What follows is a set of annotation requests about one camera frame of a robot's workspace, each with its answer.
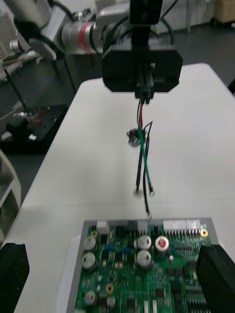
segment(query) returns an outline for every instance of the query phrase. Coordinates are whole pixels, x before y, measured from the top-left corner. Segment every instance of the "blue component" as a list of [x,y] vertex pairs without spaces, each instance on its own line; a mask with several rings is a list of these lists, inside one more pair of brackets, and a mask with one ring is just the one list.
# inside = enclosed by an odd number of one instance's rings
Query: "blue component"
[[131,248],[122,248],[119,250],[121,253],[131,253]]
[[115,251],[116,248],[114,246],[104,246],[104,251]]

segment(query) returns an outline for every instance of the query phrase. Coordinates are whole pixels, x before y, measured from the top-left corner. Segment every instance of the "green circuit board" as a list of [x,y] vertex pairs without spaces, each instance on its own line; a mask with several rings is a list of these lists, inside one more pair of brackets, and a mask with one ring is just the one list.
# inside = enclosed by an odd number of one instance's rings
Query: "green circuit board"
[[[207,226],[200,227],[194,234],[165,234],[162,225],[149,226],[146,231],[118,226],[111,227],[109,235],[100,235],[95,226],[90,227],[88,236],[96,239],[93,253],[97,265],[92,271],[81,270],[76,309],[92,313],[210,312],[195,273],[201,244],[210,245]],[[137,242],[143,234],[151,239],[148,269],[137,264]],[[156,251],[154,245],[161,235],[169,240],[165,254]],[[85,301],[89,291],[95,296],[92,305]],[[107,306],[108,297],[115,298],[112,307]]]

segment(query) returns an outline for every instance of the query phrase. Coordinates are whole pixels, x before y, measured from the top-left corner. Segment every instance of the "electrolytic capacitor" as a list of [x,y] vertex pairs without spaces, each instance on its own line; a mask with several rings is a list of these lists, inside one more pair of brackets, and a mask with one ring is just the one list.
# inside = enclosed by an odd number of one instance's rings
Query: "electrolytic capacitor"
[[151,238],[147,235],[142,235],[138,239],[138,247],[140,250],[149,250],[151,248]]
[[83,242],[83,247],[85,251],[96,251],[97,249],[97,244],[96,244],[96,240],[93,237],[87,237],[84,242]]
[[136,261],[142,269],[149,269],[152,265],[151,254],[146,250],[142,250],[137,254]]
[[87,252],[82,258],[82,267],[86,270],[93,271],[97,266],[97,259],[92,252]]
[[86,305],[94,305],[95,299],[96,297],[94,291],[90,290],[85,294],[84,302]]
[[169,240],[165,236],[159,236],[155,240],[155,249],[162,254],[165,254],[169,249]]

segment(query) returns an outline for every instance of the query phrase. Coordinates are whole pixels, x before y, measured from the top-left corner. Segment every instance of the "white connector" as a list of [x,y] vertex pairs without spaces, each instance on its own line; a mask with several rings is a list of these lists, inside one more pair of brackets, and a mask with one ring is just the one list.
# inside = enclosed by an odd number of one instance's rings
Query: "white connector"
[[107,221],[98,221],[96,224],[96,230],[100,235],[108,235],[110,229]]

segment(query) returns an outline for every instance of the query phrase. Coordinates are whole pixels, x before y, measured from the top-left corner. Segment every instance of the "table surface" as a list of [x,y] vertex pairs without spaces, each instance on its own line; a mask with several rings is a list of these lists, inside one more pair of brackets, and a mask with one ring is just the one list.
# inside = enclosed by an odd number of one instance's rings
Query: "table surface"
[[[139,150],[126,136],[137,105],[101,79],[81,85],[6,240],[25,243],[30,264],[16,313],[55,312],[66,253],[85,219],[145,218],[143,198],[133,196]],[[179,86],[144,107],[144,124],[151,120],[153,217],[212,217],[235,260],[234,97],[208,65],[184,66]]]

